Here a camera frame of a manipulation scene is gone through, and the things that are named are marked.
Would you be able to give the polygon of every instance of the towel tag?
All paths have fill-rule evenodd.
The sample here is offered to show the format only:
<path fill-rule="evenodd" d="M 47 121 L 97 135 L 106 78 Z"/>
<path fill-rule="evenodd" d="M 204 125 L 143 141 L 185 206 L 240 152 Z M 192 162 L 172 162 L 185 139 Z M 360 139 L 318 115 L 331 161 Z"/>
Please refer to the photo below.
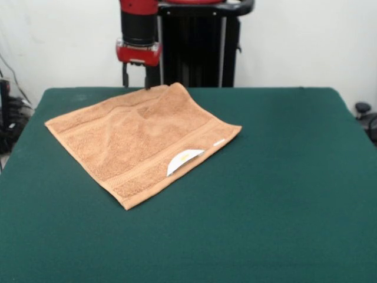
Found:
<path fill-rule="evenodd" d="M 188 149 L 177 154 L 169 163 L 166 176 L 169 177 L 187 162 L 191 161 L 195 157 L 202 155 L 203 153 L 204 150 L 201 149 Z"/>

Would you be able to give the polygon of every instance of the orange towel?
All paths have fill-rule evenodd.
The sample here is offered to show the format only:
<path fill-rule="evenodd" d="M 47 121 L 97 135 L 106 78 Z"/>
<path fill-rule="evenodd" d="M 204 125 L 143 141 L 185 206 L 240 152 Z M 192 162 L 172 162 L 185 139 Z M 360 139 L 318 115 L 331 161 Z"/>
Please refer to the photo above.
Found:
<path fill-rule="evenodd" d="M 241 130 L 203 110 L 179 83 L 113 97 L 45 125 L 126 209 L 161 192 Z M 202 154 L 179 155 L 186 150 Z"/>

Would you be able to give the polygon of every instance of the white label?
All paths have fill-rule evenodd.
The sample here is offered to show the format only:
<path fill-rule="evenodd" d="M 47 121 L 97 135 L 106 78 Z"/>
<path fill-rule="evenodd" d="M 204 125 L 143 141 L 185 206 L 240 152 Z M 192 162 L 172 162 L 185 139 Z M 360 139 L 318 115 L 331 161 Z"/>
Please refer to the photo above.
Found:
<path fill-rule="evenodd" d="M 215 142 L 213 144 L 213 146 L 218 146 L 219 144 L 222 144 L 223 142 L 225 142 L 225 139 L 222 139 L 222 140 L 219 140 L 219 141 Z"/>
<path fill-rule="evenodd" d="M 167 168 L 167 177 L 177 171 L 184 164 L 192 160 L 193 158 L 200 156 L 204 153 L 204 150 L 201 149 L 188 149 L 179 154 L 177 154 L 169 163 Z"/>

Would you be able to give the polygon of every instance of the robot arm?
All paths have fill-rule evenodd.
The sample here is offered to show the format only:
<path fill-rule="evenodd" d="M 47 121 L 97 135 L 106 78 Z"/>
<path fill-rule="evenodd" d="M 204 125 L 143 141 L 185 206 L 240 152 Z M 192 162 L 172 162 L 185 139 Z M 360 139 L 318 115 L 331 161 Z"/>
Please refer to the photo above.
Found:
<path fill-rule="evenodd" d="M 161 45 L 155 41 L 158 0 L 120 0 L 123 38 L 117 56 L 123 62 L 123 85 L 128 87 L 127 64 L 157 66 Z"/>

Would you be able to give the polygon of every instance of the green felt surface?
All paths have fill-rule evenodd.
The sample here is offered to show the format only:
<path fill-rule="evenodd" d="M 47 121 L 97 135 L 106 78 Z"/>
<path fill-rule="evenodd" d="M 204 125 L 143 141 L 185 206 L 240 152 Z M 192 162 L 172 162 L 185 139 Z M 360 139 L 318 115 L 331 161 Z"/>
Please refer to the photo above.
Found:
<path fill-rule="evenodd" d="M 376 282 L 377 155 L 329 88 L 192 89 L 244 126 L 125 211 L 44 127 L 124 93 L 48 90 L 0 176 L 0 282 Z"/>

